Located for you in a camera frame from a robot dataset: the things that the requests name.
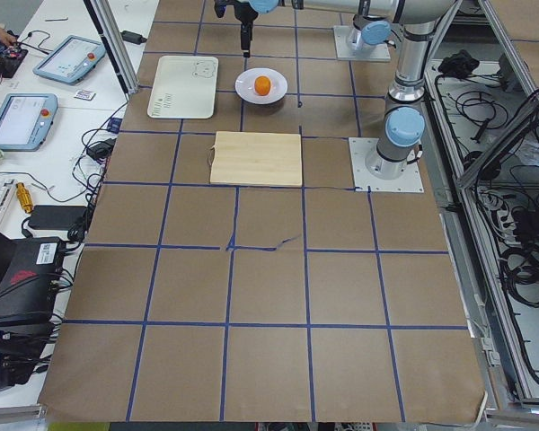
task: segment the laptop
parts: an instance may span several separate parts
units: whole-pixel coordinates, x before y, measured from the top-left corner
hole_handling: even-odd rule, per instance
[[[57,237],[10,240],[0,233],[0,327],[50,320],[62,244]]]

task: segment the hand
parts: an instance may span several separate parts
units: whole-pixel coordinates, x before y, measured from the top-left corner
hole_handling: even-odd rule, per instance
[[[5,45],[7,48],[10,48],[17,40],[18,39],[15,36],[6,32],[5,30],[0,31],[0,43]]]

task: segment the yellow tool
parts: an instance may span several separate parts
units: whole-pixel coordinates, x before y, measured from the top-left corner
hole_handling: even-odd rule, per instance
[[[28,189],[24,187],[23,182],[16,184],[16,197],[20,201],[20,205],[26,214],[29,214],[34,209],[34,204],[32,204],[32,198]]]

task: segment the plate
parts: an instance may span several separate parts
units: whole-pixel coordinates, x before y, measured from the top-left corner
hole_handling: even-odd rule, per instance
[[[253,89],[253,84],[258,76],[265,75],[271,81],[271,89],[266,96],[260,96]],[[240,74],[235,80],[235,90],[239,96],[250,103],[257,105],[267,105],[278,101],[286,95],[287,80],[277,70],[268,69],[267,67],[256,67],[246,70]]]

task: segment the wooden cutting board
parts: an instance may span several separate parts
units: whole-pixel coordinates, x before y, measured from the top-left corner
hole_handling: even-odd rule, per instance
[[[209,180],[212,184],[301,187],[301,136],[217,132]]]

